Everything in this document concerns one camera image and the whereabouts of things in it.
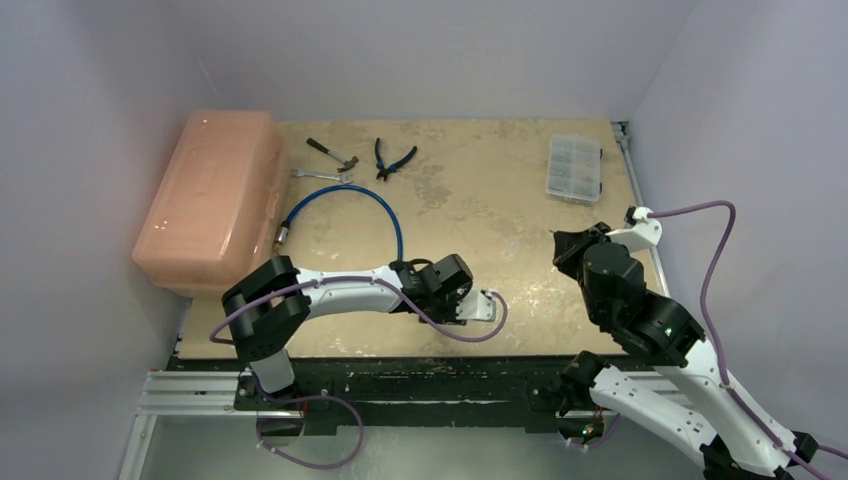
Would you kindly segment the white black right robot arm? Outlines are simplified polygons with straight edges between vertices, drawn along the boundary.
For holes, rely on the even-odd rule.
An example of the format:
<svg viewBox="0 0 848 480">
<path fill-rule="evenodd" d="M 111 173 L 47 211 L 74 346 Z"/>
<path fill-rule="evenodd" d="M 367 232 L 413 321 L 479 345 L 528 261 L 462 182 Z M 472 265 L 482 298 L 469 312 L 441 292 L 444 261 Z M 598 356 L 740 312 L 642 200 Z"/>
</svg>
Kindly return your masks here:
<svg viewBox="0 0 848 480">
<path fill-rule="evenodd" d="M 603 222 L 553 234 L 553 264 L 578 284 L 591 323 L 670 381 L 684 407 L 636 386 L 606 359 L 580 352 L 561 375 L 560 411 L 612 410 L 677 448 L 707 479 L 787 479 L 819 449 L 808 433 L 769 416 L 730 373 L 715 346 L 675 300 L 649 290 L 641 262 Z"/>
</svg>

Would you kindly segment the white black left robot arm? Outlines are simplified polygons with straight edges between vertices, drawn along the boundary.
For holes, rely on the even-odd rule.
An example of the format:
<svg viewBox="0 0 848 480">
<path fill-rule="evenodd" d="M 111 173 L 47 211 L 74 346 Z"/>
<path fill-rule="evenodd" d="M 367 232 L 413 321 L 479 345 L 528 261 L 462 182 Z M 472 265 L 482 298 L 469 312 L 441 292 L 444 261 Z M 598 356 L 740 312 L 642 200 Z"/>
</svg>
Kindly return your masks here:
<svg viewBox="0 0 848 480">
<path fill-rule="evenodd" d="M 286 345 L 308 320 L 409 313 L 423 323 L 463 325 L 494 317 L 490 298 L 474 289 L 473 275 L 457 254 L 348 272 L 297 268 L 289 257 L 275 256 L 226 291 L 221 304 L 238 359 L 255 374 L 260 397 L 275 409 L 297 399 Z"/>
</svg>

